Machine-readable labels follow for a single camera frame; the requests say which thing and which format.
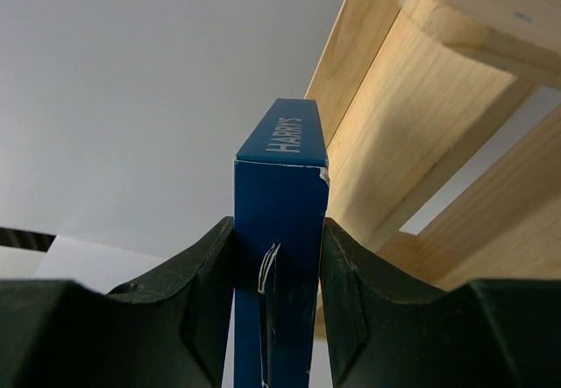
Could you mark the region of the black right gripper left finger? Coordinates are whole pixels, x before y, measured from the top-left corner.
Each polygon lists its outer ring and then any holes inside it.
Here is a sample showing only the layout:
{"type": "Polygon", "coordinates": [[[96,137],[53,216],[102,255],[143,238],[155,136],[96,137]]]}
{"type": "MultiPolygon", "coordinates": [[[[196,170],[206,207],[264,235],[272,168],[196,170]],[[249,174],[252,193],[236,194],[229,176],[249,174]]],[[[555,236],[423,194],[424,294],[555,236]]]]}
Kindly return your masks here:
{"type": "Polygon", "coordinates": [[[109,293],[1,284],[4,387],[218,387],[233,294],[233,221],[109,293]]]}

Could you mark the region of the blue Harry's razor box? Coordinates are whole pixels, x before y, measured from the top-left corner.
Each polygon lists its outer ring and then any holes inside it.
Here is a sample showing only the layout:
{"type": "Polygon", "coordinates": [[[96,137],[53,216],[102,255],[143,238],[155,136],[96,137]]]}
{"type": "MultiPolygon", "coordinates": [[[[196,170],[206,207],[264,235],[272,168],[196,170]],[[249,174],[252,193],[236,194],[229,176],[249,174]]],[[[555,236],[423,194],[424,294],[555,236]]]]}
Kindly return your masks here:
{"type": "Polygon", "coordinates": [[[304,99],[276,100],[236,154],[236,387],[309,384],[328,164],[304,99]]]}

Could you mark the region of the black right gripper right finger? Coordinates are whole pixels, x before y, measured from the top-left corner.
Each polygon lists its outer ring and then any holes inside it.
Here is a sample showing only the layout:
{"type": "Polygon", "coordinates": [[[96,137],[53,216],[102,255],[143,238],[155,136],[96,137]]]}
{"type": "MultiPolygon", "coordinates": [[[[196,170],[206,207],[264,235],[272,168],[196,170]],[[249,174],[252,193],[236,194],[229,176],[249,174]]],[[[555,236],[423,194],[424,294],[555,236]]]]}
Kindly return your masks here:
{"type": "Polygon", "coordinates": [[[560,284],[475,279],[446,292],[324,225],[321,287],[336,387],[557,387],[560,284]]]}

